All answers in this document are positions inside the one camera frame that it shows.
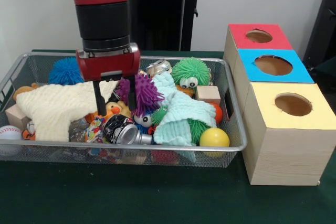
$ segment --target green spiky ball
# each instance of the green spiky ball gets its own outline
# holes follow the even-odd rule
[[[198,145],[201,135],[210,127],[201,121],[193,119],[188,119],[188,124],[191,131],[191,142]]]
[[[182,78],[195,77],[198,85],[206,86],[210,81],[210,72],[206,64],[196,58],[186,58],[173,67],[172,77],[175,84],[180,84]]]
[[[151,116],[152,123],[154,125],[159,125],[163,117],[167,114],[167,112],[168,112],[168,109],[165,106],[159,108],[158,110],[155,110]]]

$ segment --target mint green fleece cloth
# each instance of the mint green fleece cloth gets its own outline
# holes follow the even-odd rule
[[[165,72],[153,78],[159,93],[165,100],[168,112],[156,127],[154,140],[158,144],[192,146],[192,136],[187,119],[198,120],[209,127],[216,127],[215,108],[203,101],[190,98],[178,91],[172,76]]]

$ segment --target wire mesh basket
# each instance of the wire mesh basket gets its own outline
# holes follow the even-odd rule
[[[9,125],[5,110],[14,105],[13,93],[22,86],[36,82],[46,84],[57,60],[74,54],[31,52],[19,57],[0,83],[0,127]],[[182,58],[141,57],[141,69],[158,59],[172,66]],[[139,165],[173,165],[198,167],[227,167],[236,153],[247,144],[234,85],[228,64],[220,59],[201,59],[211,69],[214,85],[221,96],[224,117],[219,125],[230,138],[230,147],[117,145],[27,140],[0,140],[0,161],[33,161],[65,163],[107,163]],[[11,155],[3,150],[14,150]]]

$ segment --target red lid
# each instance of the red lid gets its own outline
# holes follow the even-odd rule
[[[279,25],[229,24],[237,49],[293,50]]]

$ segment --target purple spiky ball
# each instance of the purple spiky ball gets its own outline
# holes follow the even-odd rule
[[[152,78],[149,78],[146,74],[135,76],[135,91],[137,94],[135,115],[144,116],[147,111],[154,111],[160,107],[159,102],[163,101],[164,97],[157,90]]]
[[[154,85],[154,82],[146,74],[137,74],[135,76],[135,92],[136,92],[136,111],[132,111],[132,115],[144,116],[148,111],[157,110],[159,102],[164,100],[161,93],[158,93],[158,89]],[[130,81],[127,79],[121,79],[118,89],[115,91],[126,105],[128,104],[128,94],[130,92]]]
[[[118,89],[115,91],[116,94],[120,97],[120,100],[128,105],[128,94],[130,92],[130,81],[127,79],[121,79],[119,81]]]

